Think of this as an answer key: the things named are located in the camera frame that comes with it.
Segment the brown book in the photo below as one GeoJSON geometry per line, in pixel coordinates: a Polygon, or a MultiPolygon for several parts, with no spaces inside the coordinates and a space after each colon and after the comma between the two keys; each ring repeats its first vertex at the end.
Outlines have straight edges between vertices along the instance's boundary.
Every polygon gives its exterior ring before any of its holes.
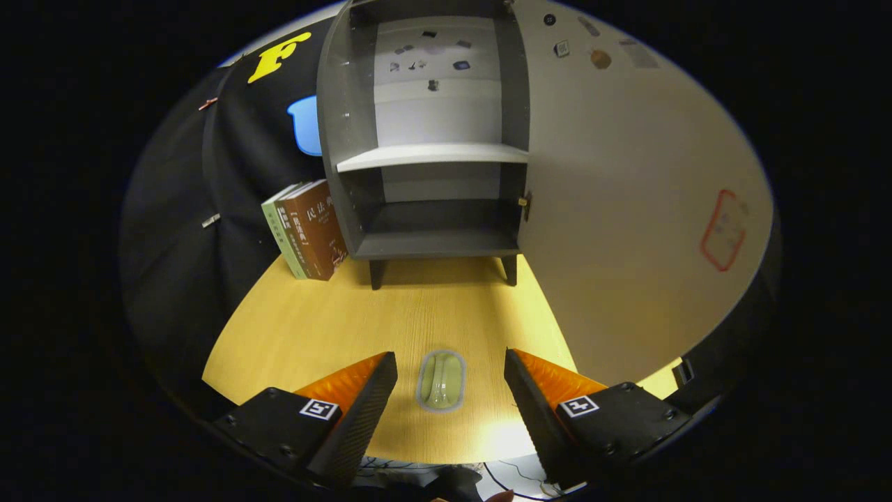
{"type": "Polygon", "coordinates": [[[328,183],[320,180],[280,199],[291,220],[308,279],[328,280],[347,256],[328,183]]]}

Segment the book spine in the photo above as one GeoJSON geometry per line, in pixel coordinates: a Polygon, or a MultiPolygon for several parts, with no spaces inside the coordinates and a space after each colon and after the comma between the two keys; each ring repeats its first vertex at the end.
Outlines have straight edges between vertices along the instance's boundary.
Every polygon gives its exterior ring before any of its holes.
{"type": "Polygon", "coordinates": [[[306,279],[307,275],[303,272],[303,269],[297,261],[297,256],[294,254],[291,244],[287,240],[282,221],[277,214],[276,205],[274,203],[267,203],[263,205],[262,209],[263,214],[267,217],[269,230],[273,233],[273,238],[276,240],[276,244],[279,246],[279,251],[282,252],[282,256],[285,258],[285,262],[288,263],[288,268],[291,269],[291,273],[294,274],[294,277],[297,279],[306,279]]]}
{"type": "Polygon", "coordinates": [[[292,228],[297,234],[297,242],[300,246],[301,254],[306,260],[305,269],[307,277],[310,279],[321,279],[323,277],[322,270],[319,268],[319,261],[316,251],[313,249],[310,235],[307,233],[306,219],[301,214],[302,205],[299,198],[288,199],[285,202],[285,209],[288,212],[288,218],[291,220],[292,228]]]}
{"type": "Polygon", "coordinates": [[[301,243],[302,229],[298,222],[294,222],[290,212],[294,211],[295,199],[277,200],[276,211],[282,219],[284,232],[288,239],[288,246],[292,253],[296,256],[296,260],[301,267],[304,279],[316,279],[318,274],[313,270],[310,264],[310,258],[307,256],[308,247],[301,243]]]}

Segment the white wall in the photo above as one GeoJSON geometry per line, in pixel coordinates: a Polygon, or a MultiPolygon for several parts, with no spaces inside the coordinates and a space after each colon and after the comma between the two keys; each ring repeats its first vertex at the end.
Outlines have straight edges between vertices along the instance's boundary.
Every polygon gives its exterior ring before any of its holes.
{"type": "Polygon", "coordinates": [[[499,51],[492,20],[437,16],[380,24],[375,102],[379,146],[500,143],[499,51]],[[436,37],[422,36],[426,30],[436,37]],[[460,40],[470,48],[457,45],[460,40]],[[405,46],[413,48],[396,54],[405,46]],[[453,63],[459,61],[470,68],[456,70],[453,63]],[[391,71],[392,64],[399,69],[391,71]],[[431,79],[438,81],[438,90],[430,90],[431,79]]]}

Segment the green book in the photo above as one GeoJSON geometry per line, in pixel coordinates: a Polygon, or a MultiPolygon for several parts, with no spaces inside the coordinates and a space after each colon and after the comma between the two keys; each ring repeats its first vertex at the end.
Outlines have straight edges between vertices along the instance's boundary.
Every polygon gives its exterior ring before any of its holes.
{"type": "Polygon", "coordinates": [[[303,271],[303,267],[301,267],[301,263],[298,261],[291,243],[288,242],[288,235],[285,233],[282,217],[280,217],[278,210],[276,209],[276,200],[290,194],[296,188],[302,187],[305,184],[306,182],[290,185],[260,205],[263,209],[264,216],[267,218],[269,230],[272,231],[273,237],[276,239],[276,244],[279,246],[279,251],[282,252],[282,256],[285,257],[285,262],[288,263],[288,268],[291,269],[291,273],[293,273],[294,277],[297,279],[307,279],[307,274],[303,271]]]}

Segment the wooden grain surface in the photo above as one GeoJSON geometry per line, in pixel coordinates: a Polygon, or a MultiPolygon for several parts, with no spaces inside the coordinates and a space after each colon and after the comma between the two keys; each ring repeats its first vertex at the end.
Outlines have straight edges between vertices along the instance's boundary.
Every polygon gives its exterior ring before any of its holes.
{"type": "Polygon", "coordinates": [[[241,405],[392,350],[399,377],[368,455],[458,464],[534,453],[504,381],[505,349],[575,366],[523,256],[514,288],[497,258],[391,261],[382,288],[369,285],[366,262],[348,259],[324,282],[295,280],[279,257],[220,334],[204,381],[241,405]],[[467,384],[459,410],[434,414],[415,392],[422,359],[441,349],[465,358],[467,384]]]}

